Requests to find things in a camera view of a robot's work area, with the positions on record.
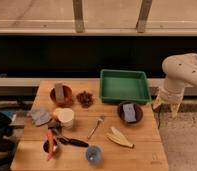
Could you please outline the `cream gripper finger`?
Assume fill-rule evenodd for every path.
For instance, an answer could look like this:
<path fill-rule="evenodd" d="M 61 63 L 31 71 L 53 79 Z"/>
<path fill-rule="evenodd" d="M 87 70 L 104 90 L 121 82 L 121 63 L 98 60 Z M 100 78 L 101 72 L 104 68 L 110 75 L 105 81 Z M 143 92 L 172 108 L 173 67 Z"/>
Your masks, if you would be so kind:
<path fill-rule="evenodd" d="M 179 108 L 180 108 L 180 103 L 171 104 L 170 108 L 171 108 L 172 117 L 173 118 L 177 117 L 178 111 L 179 111 Z"/>
<path fill-rule="evenodd" d="M 153 110 L 157 109 L 162 103 L 163 103 L 162 98 L 160 96 L 157 96 L 155 101 L 153 102 L 152 109 Z"/>

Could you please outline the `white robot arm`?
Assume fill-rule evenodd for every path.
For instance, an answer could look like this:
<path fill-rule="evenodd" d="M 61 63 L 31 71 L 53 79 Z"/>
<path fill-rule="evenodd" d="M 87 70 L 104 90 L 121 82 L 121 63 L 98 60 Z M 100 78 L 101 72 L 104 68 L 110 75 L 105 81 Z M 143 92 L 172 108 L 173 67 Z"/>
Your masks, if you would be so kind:
<path fill-rule="evenodd" d="M 159 88 L 153 108 L 169 104 L 172 116 L 176 117 L 188 85 L 197 87 L 197 54 L 172 55 L 162 62 L 166 77 Z"/>

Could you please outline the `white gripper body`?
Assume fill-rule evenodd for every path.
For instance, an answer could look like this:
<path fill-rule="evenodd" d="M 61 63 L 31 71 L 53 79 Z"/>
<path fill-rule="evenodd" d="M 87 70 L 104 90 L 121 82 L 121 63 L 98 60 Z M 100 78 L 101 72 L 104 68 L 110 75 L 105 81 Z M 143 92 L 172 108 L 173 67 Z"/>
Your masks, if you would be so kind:
<path fill-rule="evenodd" d="M 165 79 L 157 98 L 162 103 L 178 104 L 182 101 L 186 84 L 176 79 Z"/>

